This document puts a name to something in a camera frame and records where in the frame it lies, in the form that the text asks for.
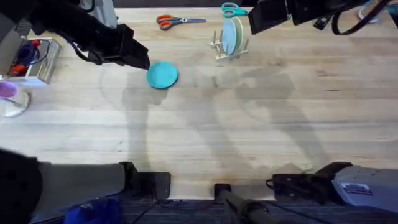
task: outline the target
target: blue plate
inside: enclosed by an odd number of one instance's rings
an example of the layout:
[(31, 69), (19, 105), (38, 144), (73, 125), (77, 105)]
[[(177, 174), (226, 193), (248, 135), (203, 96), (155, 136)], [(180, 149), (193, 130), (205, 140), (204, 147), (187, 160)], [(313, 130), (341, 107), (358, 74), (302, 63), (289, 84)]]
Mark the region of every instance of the blue plate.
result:
[(233, 54), (236, 45), (236, 28), (232, 19), (227, 19), (223, 25), (223, 37), (221, 38), (226, 55)]
[(149, 67), (147, 82), (150, 86), (164, 89), (172, 86), (178, 78), (177, 68), (170, 62), (156, 62)]

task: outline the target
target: wooden table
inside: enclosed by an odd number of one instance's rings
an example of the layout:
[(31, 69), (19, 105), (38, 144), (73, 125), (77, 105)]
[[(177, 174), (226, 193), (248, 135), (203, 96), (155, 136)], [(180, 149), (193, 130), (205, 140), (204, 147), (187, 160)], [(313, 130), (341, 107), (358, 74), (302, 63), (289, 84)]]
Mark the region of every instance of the wooden table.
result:
[[(249, 36), (241, 59), (216, 62), (209, 43), (225, 20), (220, 8), (116, 12), (152, 63), (177, 66), (178, 82), (155, 90), (145, 70), (86, 63), (63, 42), (51, 84), (2, 121), (2, 146), (42, 161), (169, 171), (172, 198), (211, 198), (217, 182), (272, 198), (271, 174), (333, 161), (398, 169), (398, 30), (386, 13), (347, 37), (288, 21)], [(342, 29), (357, 12), (342, 15)], [(207, 22), (164, 32), (161, 14)]]

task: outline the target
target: orange-handled scissors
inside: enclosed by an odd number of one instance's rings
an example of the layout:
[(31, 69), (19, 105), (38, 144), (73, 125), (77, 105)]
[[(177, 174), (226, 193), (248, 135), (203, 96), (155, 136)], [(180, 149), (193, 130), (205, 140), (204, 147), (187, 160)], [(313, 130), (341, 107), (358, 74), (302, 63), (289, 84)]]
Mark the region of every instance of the orange-handled scissors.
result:
[(184, 22), (206, 22), (206, 19), (179, 18), (171, 15), (161, 15), (156, 18), (161, 30), (169, 30), (172, 26)]

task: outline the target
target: label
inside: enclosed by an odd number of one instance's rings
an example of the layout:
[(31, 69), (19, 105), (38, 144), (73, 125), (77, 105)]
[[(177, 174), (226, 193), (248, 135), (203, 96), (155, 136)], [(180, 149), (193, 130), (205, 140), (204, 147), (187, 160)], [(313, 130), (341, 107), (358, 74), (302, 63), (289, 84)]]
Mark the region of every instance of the label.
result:
[(371, 189), (366, 184), (341, 183), (341, 186), (347, 194), (373, 195)]

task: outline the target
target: scissors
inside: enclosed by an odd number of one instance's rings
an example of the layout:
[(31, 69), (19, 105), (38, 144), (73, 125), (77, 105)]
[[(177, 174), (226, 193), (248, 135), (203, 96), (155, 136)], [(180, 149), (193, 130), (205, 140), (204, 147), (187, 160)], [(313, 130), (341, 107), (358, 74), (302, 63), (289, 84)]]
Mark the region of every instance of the scissors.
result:
[(232, 18), (234, 16), (245, 16), (248, 12), (235, 3), (227, 2), (221, 5), (223, 15), (225, 18)]
[(206, 22), (206, 19), (179, 18), (171, 15), (161, 15), (156, 18), (161, 30), (169, 30), (172, 26), (184, 22)]

